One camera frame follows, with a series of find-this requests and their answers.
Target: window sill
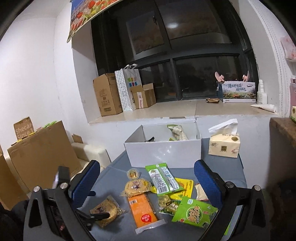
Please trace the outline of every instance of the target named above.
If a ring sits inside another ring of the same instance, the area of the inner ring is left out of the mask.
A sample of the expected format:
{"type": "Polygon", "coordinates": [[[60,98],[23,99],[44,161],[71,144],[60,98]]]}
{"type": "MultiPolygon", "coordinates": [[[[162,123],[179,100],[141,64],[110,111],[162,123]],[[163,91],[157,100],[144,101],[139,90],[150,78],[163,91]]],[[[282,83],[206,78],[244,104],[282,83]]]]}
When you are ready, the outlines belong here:
{"type": "Polygon", "coordinates": [[[99,117],[90,122],[107,123],[118,121],[134,121],[139,119],[153,119],[153,118],[195,118],[205,115],[273,115],[276,113],[261,110],[250,106],[251,103],[223,103],[218,104],[206,103],[202,100],[182,100],[156,103],[155,105],[138,109],[130,112],[123,112],[118,115],[109,115],[99,117]]]}

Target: open white box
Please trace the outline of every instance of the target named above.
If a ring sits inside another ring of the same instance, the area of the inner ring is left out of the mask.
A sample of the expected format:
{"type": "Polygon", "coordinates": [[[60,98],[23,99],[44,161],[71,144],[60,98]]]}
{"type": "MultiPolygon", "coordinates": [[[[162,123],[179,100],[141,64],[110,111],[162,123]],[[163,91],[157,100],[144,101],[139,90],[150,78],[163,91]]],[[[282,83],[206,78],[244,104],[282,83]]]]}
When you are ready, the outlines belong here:
{"type": "Polygon", "coordinates": [[[168,168],[193,168],[201,158],[201,136],[194,120],[141,125],[124,146],[132,167],[166,162],[168,168]],[[173,134],[167,124],[181,125],[189,140],[169,141],[173,134]],[[154,142],[146,142],[152,137],[154,142]]]}

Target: blue gripper pad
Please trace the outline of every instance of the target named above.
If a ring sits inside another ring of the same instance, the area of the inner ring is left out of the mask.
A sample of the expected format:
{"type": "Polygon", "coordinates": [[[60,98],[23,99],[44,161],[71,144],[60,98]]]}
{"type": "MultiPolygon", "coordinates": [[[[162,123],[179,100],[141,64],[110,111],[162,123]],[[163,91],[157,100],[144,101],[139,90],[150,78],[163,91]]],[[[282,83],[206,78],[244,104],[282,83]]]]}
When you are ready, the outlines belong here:
{"type": "Polygon", "coordinates": [[[202,164],[203,161],[202,162],[201,161],[202,160],[199,160],[194,163],[194,175],[196,176],[203,190],[205,191],[205,194],[207,195],[209,201],[211,202],[211,205],[213,205],[218,209],[221,209],[223,206],[222,193],[218,185],[215,183],[214,179],[212,178],[211,174],[203,166],[202,164]]]}
{"type": "Polygon", "coordinates": [[[81,180],[70,190],[69,196],[72,199],[72,207],[79,208],[83,205],[85,199],[90,195],[91,189],[100,175],[100,163],[92,160],[87,167],[80,173],[81,180]]]}

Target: white bottle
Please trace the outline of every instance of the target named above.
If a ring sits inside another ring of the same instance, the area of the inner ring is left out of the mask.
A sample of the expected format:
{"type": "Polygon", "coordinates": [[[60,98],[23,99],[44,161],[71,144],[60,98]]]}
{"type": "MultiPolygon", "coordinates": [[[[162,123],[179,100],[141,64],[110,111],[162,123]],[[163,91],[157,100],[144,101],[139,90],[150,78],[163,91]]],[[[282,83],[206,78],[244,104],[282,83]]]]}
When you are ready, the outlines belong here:
{"type": "Polygon", "coordinates": [[[259,80],[257,104],[267,104],[267,94],[264,92],[263,81],[259,80]]]}

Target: metal screw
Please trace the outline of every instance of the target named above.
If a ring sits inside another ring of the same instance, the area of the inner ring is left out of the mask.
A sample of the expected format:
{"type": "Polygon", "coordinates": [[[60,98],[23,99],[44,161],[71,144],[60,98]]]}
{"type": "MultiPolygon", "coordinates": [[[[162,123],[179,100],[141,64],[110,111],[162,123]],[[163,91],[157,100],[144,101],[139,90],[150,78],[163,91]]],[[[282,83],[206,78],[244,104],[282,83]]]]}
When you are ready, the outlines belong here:
{"type": "Polygon", "coordinates": [[[227,183],[226,183],[226,186],[227,186],[228,188],[233,188],[233,187],[234,187],[234,184],[233,184],[232,182],[227,182],[227,183]]]}
{"type": "Polygon", "coordinates": [[[39,186],[36,186],[36,187],[34,187],[34,189],[33,189],[34,192],[38,192],[39,190],[40,190],[40,187],[39,187],[39,186]]]}
{"type": "Polygon", "coordinates": [[[68,187],[68,183],[62,183],[60,187],[61,189],[66,189],[68,187]]]}
{"type": "Polygon", "coordinates": [[[255,189],[256,191],[260,191],[260,190],[261,190],[261,187],[258,186],[258,185],[255,185],[255,186],[254,186],[254,189],[255,189]]]}

